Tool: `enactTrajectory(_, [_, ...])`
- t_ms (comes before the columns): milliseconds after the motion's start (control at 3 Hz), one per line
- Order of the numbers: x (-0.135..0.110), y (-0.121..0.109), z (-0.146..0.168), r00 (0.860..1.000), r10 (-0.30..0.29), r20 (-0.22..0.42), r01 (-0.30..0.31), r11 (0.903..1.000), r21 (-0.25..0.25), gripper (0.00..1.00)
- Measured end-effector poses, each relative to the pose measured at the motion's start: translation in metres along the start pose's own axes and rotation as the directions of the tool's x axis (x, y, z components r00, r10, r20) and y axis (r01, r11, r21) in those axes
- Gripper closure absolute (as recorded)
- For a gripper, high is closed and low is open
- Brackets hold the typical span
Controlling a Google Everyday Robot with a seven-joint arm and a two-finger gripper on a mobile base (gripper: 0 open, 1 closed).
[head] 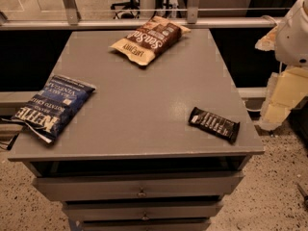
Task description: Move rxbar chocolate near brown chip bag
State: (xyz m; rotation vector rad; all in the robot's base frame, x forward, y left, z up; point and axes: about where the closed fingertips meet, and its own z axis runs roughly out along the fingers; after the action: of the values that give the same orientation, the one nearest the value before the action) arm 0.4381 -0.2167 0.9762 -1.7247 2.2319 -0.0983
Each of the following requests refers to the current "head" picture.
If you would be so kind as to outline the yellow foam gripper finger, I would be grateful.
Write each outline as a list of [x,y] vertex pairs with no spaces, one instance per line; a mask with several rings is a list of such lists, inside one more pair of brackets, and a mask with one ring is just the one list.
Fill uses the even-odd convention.
[[275,39],[277,33],[277,26],[272,28],[266,35],[260,38],[256,44],[255,48],[262,51],[271,51],[275,49]]
[[307,67],[288,66],[281,73],[272,73],[258,125],[266,131],[275,130],[307,95]]

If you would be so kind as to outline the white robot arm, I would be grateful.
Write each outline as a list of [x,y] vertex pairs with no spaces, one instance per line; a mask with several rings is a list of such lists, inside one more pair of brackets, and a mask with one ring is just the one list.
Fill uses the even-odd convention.
[[297,0],[284,18],[255,48],[273,50],[275,59],[286,65],[272,73],[258,125],[266,131],[281,126],[291,110],[308,95],[308,0]]

